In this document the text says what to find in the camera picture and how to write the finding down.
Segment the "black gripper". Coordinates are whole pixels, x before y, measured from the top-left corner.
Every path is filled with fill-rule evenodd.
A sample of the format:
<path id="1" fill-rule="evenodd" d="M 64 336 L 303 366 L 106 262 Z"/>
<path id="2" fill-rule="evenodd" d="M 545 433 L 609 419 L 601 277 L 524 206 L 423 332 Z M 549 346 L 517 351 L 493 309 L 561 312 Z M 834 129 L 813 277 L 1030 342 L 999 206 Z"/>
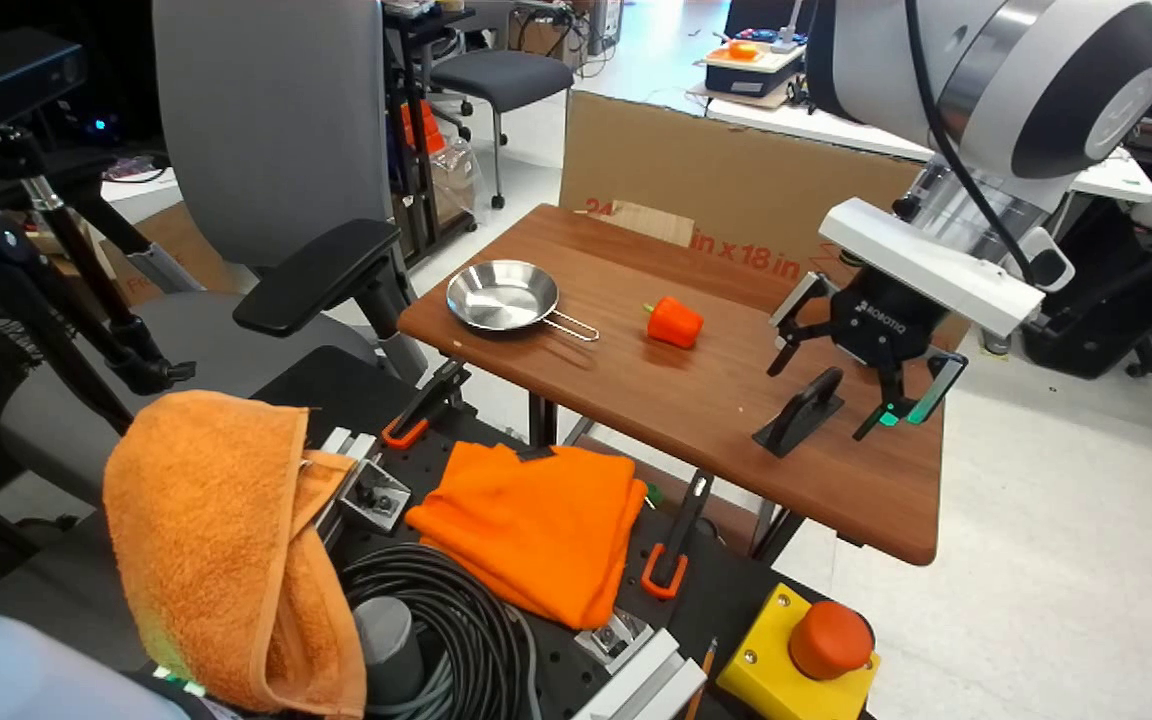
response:
<path id="1" fill-rule="evenodd" d="M 932 378 L 920 394 L 905 390 L 899 362 L 928 351 L 942 309 L 870 268 L 855 271 L 834 296 L 832 290 L 834 284 L 827 277 L 808 271 L 780 301 L 780 309 L 773 312 L 774 354 L 767 361 L 767 371 L 780 375 L 805 340 L 832 336 L 846 354 L 878 366 L 878 405 L 855 425 L 855 440 L 862 440 L 870 429 L 932 419 L 942 394 L 963 375 L 967 361 L 959 351 L 932 351 L 923 361 Z"/>

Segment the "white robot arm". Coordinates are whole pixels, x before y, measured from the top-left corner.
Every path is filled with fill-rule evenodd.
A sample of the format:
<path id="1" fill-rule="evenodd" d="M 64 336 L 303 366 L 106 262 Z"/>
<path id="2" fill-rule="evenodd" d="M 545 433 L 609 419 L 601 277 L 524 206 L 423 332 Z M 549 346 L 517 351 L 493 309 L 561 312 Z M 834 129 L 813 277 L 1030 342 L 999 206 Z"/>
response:
<path id="1" fill-rule="evenodd" d="M 855 277 L 808 277 L 827 315 L 784 304 L 780 342 L 832 340 L 876 375 L 869 429 L 920 425 L 963 371 L 932 342 L 941 320 L 1009 336 L 1075 279 L 1047 217 L 1152 106 L 1152 0 L 822 0 L 805 79 L 814 106 L 932 159 L 889 206 L 822 211 Z"/>

